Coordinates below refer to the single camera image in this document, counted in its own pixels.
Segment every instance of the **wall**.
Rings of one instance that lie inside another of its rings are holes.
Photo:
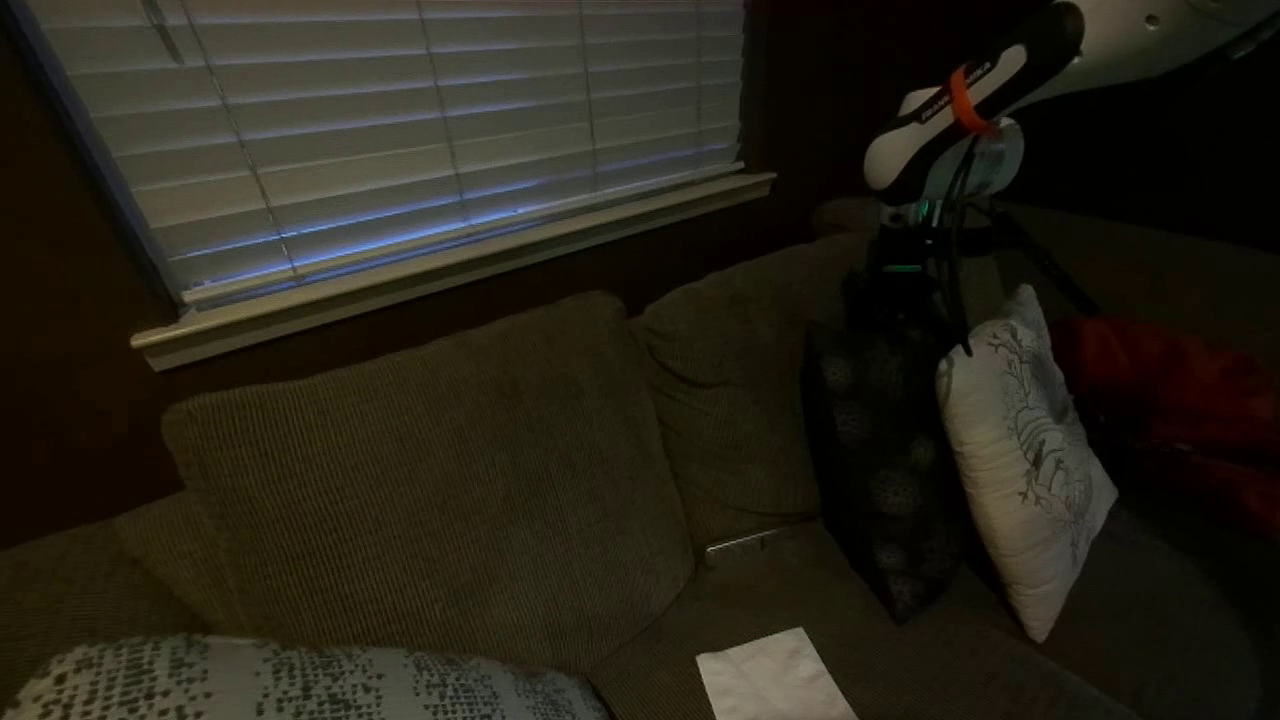
[[[166,376],[127,352],[127,338],[156,325],[162,306],[0,35],[0,550],[171,491],[160,414],[179,395],[307,376],[574,290],[607,290],[639,310],[707,268],[803,240],[803,215],[822,195],[860,191],[860,147],[894,96],[997,18],[997,0],[754,0],[742,147],[754,168],[778,172],[773,202]]]
[[[1029,109],[1013,195],[1275,254],[1275,78],[1280,35],[1236,63]]]

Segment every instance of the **window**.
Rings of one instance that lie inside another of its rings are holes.
[[[735,172],[740,0],[24,0],[186,313]]]

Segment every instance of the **paper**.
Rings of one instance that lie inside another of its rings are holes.
[[[803,629],[700,651],[715,720],[857,720]]]

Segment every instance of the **white pillow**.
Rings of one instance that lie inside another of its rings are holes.
[[[1086,450],[1029,286],[938,366],[938,414],[973,521],[1024,631],[1044,644],[1117,484]]]
[[[352,720],[603,720],[585,679],[477,656],[400,650],[285,650],[231,637],[78,644],[31,675],[4,720],[95,717],[352,717]]]

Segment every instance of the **green couch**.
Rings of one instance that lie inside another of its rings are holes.
[[[483,651],[580,672],[614,717],[707,717],[693,656],[800,624],[867,720],[1275,711],[1248,597],[1275,550],[1161,499],[1120,499],[1047,644],[980,573],[886,619],[816,521],[797,389],[873,230],[851,202],[639,316],[571,295],[171,410],[179,496],[0,557],[0,698],[78,640],[229,631]]]

